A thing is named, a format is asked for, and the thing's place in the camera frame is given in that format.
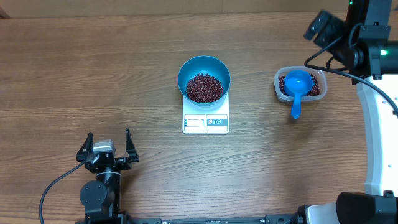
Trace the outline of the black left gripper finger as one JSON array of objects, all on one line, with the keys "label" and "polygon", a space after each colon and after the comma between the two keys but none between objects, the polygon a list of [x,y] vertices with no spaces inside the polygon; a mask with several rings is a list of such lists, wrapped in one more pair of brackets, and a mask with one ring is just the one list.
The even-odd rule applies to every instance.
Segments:
[{"label": "black left gripper finger", "polygon": [[76,161],[83,162],[88,157],[88,154],[92,151],[93,151],[93,133],[89,132],[85,142],[83,143],[82,147],[79,149],[79,151],[76,154]]},{"label": "black left gripper finger", "polygon": [[132,141],[129,128],[126,129],[126,152],[128,153],[130,162],[139,162],[139,155]]}]

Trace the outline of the blue plastic measuring scoop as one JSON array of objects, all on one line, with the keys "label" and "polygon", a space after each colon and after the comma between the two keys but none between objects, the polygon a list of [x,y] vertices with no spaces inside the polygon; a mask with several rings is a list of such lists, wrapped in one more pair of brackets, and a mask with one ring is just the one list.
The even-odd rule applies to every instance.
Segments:
[{"label": "blue plastic measuring scoop", "polygon": [[313,88],[314,82],[311,75],[303,70],[289,72],[284,78],[284,91],[294,98],[290,115],[298,119],[301,115],[302,97]]}]

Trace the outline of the white digital kitchen scale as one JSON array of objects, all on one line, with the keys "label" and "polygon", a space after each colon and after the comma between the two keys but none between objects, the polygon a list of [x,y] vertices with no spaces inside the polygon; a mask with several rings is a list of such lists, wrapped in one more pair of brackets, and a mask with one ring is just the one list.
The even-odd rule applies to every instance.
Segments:
[{"label": "white digital kitchen scale", "polygon": [[213,104],[198,104],[183,98],[182,132],[184,134],[228,134],[229,93]]}]

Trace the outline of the red adzuki beans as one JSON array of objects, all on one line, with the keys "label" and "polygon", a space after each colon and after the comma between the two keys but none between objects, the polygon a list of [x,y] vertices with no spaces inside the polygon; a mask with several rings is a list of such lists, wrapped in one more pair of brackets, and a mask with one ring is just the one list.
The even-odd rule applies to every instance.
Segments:
[{"label": "red adzuki beans", "polygon": [[[320,94],[318,78],[313,74],[310,74],[310,76],[313,80],[313,86],[305,96],[318,96]],[[285,76],[279,77],[279,88],[283,94],[287,95],[284,90],[284,78]],[[207,73],[199,73],[188,81],[185,93],[190,100],[197,103],[211,103],[221,98],[223,94],[222,82]]]}]

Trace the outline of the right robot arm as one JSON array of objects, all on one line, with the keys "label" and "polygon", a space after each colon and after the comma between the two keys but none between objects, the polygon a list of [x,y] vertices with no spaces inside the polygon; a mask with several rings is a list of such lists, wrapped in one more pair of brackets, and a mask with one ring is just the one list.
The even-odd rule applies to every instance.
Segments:
[{"label": "right robot arm", "polygon": [[320,11],[304,37],[343,65],[364,114],[367,173],[363,193],[304,205],[292,223],[397,223],[397,42],[389,40],[391,1],[350,1],[345,20]]}]

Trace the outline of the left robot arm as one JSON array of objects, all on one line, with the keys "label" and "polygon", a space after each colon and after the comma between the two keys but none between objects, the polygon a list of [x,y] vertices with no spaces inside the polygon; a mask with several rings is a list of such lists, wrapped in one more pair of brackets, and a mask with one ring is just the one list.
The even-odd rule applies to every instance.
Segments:
[{"label": "left robot arm", "polygon": [[80,191],[85,208],[85,223],[131,223],[128,212],[121,211],[121,171],[130,170],[139,162],[139,155],[126,130],[126,157],[116,157],[112,140],[94,142],[89,133],[76,154],[76,160],[94,173],[96,179],[87,182]]}]

